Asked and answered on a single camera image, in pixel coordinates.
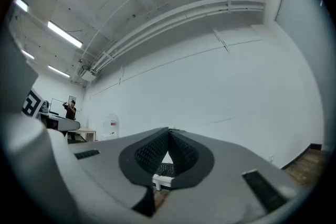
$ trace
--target white wall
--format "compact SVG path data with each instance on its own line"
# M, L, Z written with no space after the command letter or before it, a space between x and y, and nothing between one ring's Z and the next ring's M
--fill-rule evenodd
M35 81L33 88L43 97L44 100L51 102L52 98L67 102L69 96L77 97L76 99L76 120L82 125L81 114L82 114L82 103L84 90L82 86L71 83L67 78L61 77L52 70L47 70L43 67L38 66L35 63L31 64L32 68L38 73L38 78Z
M176 127L243 145L265 159L274 155L275 165L286 165L320 135L320 97L306 90L314 87L310 70L302 79L295 59L267 29L251 27L259 21L250 15L199 19L118 58L87 87L88 126L99 136L102 118L115 113L120 136Z
M321 0L265 0L264 24L296 59L301 70L311 70L323 104L325 130L315 143L334 143L336 117L336 38L331 18Z

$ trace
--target whiteboard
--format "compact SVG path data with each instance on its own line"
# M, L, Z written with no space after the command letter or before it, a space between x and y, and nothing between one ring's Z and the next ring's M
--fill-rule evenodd
M49 111L56 112L59 114L59 116L65 118L67 114L67 111L64 109L64 106L63 106L65 102L66 101L60 101L60 100L52 98Z

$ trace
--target table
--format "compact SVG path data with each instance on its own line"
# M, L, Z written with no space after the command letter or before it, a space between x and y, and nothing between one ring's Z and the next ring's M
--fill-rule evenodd
M96 140L96 131L92 130L90 128L79 128L79 129L73 130L71 132L80 133L80 134L86 133L87 134L87 139L86 139L87 142L91 141L91 140L89 140L89 134L92 134L92 138L93 138L92 141Z

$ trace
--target fluorescent light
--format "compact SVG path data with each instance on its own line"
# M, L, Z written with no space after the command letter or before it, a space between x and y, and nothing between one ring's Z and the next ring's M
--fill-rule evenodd
M14 0L14 2L15 2L16 5L18 5L25 12L28 11L28 5L26 3L24 3L22 0Z
M52 31L54 31L55 33L59 34L62 38L66 39L70 43L72 43L75 46L77 46L78 48L80 48L82 46L82 42L80 42L79 40L75 39L73 36L69 35L67 32L65 32L64 30L62 30L61 28L59 28L57 25L55 25L51 21L48 22L48 27Z
M51 70L56 71L57 73L60 73L63 76L66 76L67 78L70 78L70 75L63 73L62 71L57 70L54 67L48 66Z
M32 59L34 59L34 56L29 54L28 52L21 50L25 55L27 55L28 57L31 57Z

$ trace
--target man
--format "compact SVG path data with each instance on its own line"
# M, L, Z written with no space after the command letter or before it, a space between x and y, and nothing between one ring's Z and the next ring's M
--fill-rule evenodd
M67 104L67 103L63 104L64 109L67 111L67 114L65 116L67 119L70 119L70 120L75 119L75 115L76 115L75 104L76 102L74 100L71 101L71 104Z
M76 115L76 108L75 108L76 102L74 100L71 101L71 104L67 104L66 102L63 104L64 109L67 111L66 118L70 120L75 120ZM71 139L75 140L75 134L70 133Z

